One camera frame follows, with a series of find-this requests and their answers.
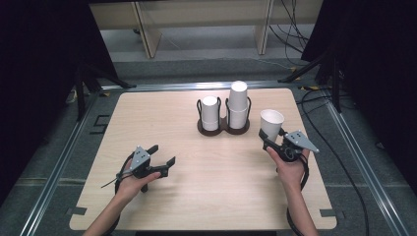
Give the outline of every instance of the metal frame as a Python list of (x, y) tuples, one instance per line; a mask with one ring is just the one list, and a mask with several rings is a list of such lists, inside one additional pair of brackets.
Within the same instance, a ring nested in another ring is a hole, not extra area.
[[(124, 92), (139, 92), (139, 91), (164, 91), (164, 90), (207, 90), (207, 89), (229, 89), (232, 82), (218, 82), (218, 83), (188, 83), (188, 84), (167, 84), (167, 85), (139, 85), (135, 88), (122, 88), (119, 86), (112, 87), (102, 87), (102, 92), (104, 91), (124, 91)], [(280, 84), (276, 81), (249, 81), (246, 82), (248, 87), (251, 89), (273, 89), (273, 88), (288, 88), (288, 87), (298, 87), (297, 83), (291, 84)], [(328, 91), (323, 91), (325, 95), (329, 95)], [(56, 190), (57, 184), (59, 182), (60, 176), (63, 170), (68, 163), (73, 148), (77, 142), (78, 137), (80, 136), (81, 131), (83, 130), (87, 118), (89, 117), (89, 112), (94, 105), (96, 99), (98, 98), (98, 93), (94, 93), (90, 97), (88, 107), (85, 115), (80, 121), (76, 123), (76, 126), (66, 143), (51, 175), (48, 178), (48, 181), (43, 187), (43, 190), (37, 199), (35, 205), (33, 206), (30, 216), (24, 226), (24, 229), (21, 235), (34, 235), (38, 224), (42, 220), (44, 213), (50, 203), (50, 200)], [(356, 164), (358, 165), (362, 176), (364, 177), (368, 187), (373, 194), (378, 206), (383, 213), (387, 224), (389, 225), (392, 233), (394, 235), (409, 235), (407, 228), (405, 227), (403, 220), (400, 218), (398, 211), (381, 184), (380, 180), (374, 173), (371, 165), (369, 164), (367, 157), (360, 149), (358, 143), (356, 142), (352, 132), (350, 131), (348, 125), (346, 124), (343, 116), (336, 111), (336, 109), (331, 105), (327, 105), (328, 110), (333, 117), (337, 128), (339, 129), (341, 136), (346, 141)]]

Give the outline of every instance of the stacked paper cups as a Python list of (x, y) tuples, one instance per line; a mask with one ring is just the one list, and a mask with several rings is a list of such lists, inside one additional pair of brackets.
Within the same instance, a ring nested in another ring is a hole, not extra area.
[(232, 129), (245, 127), (248, 116), (248, 85), (245, 82), (236, 81), (232, 83), (228, 99), (227, 121)]

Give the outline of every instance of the wrist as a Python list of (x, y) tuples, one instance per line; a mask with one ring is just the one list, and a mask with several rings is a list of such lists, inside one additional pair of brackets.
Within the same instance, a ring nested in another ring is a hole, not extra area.
[(124, 207), (125, 205), (127, 205), (132, 199), (127, 198), (126, 196), (124, 196), (123, 194), (121, 194), (121, 192), (117, 192), (116, 195), (113, 197), (112, 202), (114, 202), (114, 204), (119, 205)]
[(289, 184), (289, 183), (282, 183), (284, 191), (287, 194), (297, 194), (301, 193), (301, 184)]

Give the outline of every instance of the black cup holder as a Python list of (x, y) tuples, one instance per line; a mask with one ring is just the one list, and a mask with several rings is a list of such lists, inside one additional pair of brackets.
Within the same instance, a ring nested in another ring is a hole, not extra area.
[[(241, 129), (233, 129), (230, 128), (230, 126), (228, 125), (230, 123), (230, 108), (228, 106), (228, 98), (226, 98), (226, 108), (227, 108), (227, 116), (226, 117), (218, 117), (218, 128), (214, 131), (208, 131), (205, 130), (203, 128), (203, 122), (202, 122), (202, 107), (201, 107), (201, 101), (198, 100), (197, 101), (197, 109), (199, 110), (199, 116), (200, 119), (197, 122), (197, 129), (199, 130), (199, 132), (204, 135), (204, 136), (208, 136), (208, 137), (212, 137), (212, 136), (216, 136), (218, 134), (220, 134), (222, 131), (225, 131), (231, 135), (243, 135), (245, 134), (250, 127), (250, 121), (249, 121), (249, 113), (251, 112), (251, 106), (252, 106), (252, 101), (251, 98), (249, 98), (248, 96), (248, 101), (249, 101), (249, 106), (248, 106), (248, 114), (246, 116), (246, 123), (245, 126), (242, 127)], [(220, 114), (220, 105), (218, 106), (218, 114)]]

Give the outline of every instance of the aluminum rail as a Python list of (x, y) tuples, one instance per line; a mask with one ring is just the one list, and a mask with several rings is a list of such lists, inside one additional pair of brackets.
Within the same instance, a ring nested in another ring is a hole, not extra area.
[(37, 226), (39, 225), (40, 221), (42, 220), (43, 215), (46, 212), (46, 209), (49, 205), (50, 200), (56, 190), (56, 187), (59, 183), (59, 178), (61, 177), (62, 172), (65, 169), (68, 160), (72, 154), (74, 146), (77, 142), (77, 139), (80, 136), (83, 127), (86, 124), (87, 118), (89, 116), (89, 112), (95, 103), (96, 99), (98, 98), (98, 93), (93, 93), (90, 96), (90, 100), (87, 105), (85, 115), (78, 121), (71, 133), (70, 138), (68, 139), (67, 143), (64, 146), (63, 151), (61, 152), (58, 161), (55, 164), (55, 167), (52, 170), (51, 175), (49, 176), (47, 182), (43, 186), (42, 192), (38, 197), (36, 203), (34, 204), (32, 210), (30, 211), (30, 215), (28, 220), (22, 230), (21, 236), (27, 235), (34, 235)]
[[(330, 95), (327, 90), (323, 90), (322, 93), (324, 95)], [(337, 125), (337, 128), (340, 131), (341, 136), (346, 141), (352, 156), (358, 165), (358, 168), (361, 171), (365, 182), (368, 184), (368, 187), (378, 206), (380, 207), (380, 210), (383, 213), (384, 218), (386, 219), (392, 233), (398, 236), (410, 235), (401, 217), (399, 216), (398, 210), (396, 209), (394, 203), (387, 194), (387, 191), (385, 190), (381, 181), (378, 179), (370, 163), (368, 162), (368, 158), (365, 156), (364, 152), (356, 142), (356, 139), (350, 131), (346, 121), (344, 120), (343, 115), (338, 113), (331, 103), (328, 103), (327, 107), (334, 119), (335, 124)]]

